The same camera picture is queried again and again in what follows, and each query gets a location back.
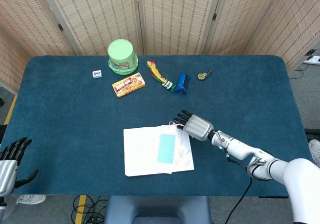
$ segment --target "snack box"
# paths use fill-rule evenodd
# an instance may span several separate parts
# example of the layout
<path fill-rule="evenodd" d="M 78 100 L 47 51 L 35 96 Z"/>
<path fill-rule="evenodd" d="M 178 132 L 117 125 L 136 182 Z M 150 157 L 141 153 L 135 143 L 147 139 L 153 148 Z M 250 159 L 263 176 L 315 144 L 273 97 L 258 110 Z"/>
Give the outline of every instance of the snack box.
<path fill-rule="evenodd" d="M 145 85 L 146 84 L 144 79 L 142 78 L 142 75 L 140 73 L 136 73 L 124 78 L 123 80 L 115 82 L 114 84 L 112 84 L 112 87 L 115 91 L 116 96 L 122 97 L 123 95 L 140 89 Z"/>

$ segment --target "sneaker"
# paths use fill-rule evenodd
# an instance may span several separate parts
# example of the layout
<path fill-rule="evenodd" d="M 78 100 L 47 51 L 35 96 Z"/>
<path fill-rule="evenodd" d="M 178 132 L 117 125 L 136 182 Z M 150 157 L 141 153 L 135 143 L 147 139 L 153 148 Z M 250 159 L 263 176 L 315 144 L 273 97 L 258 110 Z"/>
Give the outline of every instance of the sneaker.
<path fill-rule="evenodd" d="M 17 201 L 21 204 L 35 205 L 46 200 L 46 195 L 21 195 Z"/>
<path fill-rule="evenodd" d="M 309 149 L 310 149 L 314 163 L 318 167 L 320 167 L 320 141 L 318 140 L 309 141 Z"/>

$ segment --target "paper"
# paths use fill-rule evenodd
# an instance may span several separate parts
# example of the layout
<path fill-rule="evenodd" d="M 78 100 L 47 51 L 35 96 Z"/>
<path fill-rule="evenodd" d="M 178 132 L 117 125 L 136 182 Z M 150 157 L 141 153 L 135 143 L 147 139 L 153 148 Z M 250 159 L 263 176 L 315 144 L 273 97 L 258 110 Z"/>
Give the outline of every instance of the paper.
<path fill-rule="evenodd" d="M 176 125 L 123 131 L 126 176 L 194 170 L 189 135 Z"/>

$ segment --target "green lid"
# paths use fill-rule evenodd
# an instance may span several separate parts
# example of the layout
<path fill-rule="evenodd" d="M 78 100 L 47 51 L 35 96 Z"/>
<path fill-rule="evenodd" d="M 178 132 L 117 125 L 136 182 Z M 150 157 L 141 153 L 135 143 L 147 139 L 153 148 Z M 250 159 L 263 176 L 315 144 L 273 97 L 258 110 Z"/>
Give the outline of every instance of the green lid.
<path fill-rule="evenodd" d="M 124 39 L 112 41 L 108 47 L 108 54 L 110 58 L 120 61 L 130 57 L 133 51 L 134 48 L 130 41 Z"/>

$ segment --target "silver robotic hand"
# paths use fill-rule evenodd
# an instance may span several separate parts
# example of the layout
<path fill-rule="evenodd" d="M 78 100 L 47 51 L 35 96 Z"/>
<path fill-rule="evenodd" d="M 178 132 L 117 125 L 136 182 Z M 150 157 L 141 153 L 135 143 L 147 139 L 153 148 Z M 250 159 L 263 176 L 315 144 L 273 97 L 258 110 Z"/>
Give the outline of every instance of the silver robotic hand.
<path fill-rule="evenodd" d="M 173 119 L 175 123 L 180 124 L 178 128 L 197 140 L 208 140 L 208 135 L 212 134 L 214 126 L 207 120 L 193 115 L 187 110 L 181 110 L 181 112 L 183 114 L 177 114 L 180 119 Z"/>
<path fill-rule="evenodd" d="M 0 153 L 0 198 L 11 194 L 14 188 L 19 188 L 32 181 L 38 173 L 36 169 L 28 178 L 16 181 L 16 172 L 24 156 L 24 151 L 32 140 L 26 137 L 16 140 L 11 145 L 6 146 Z"/>

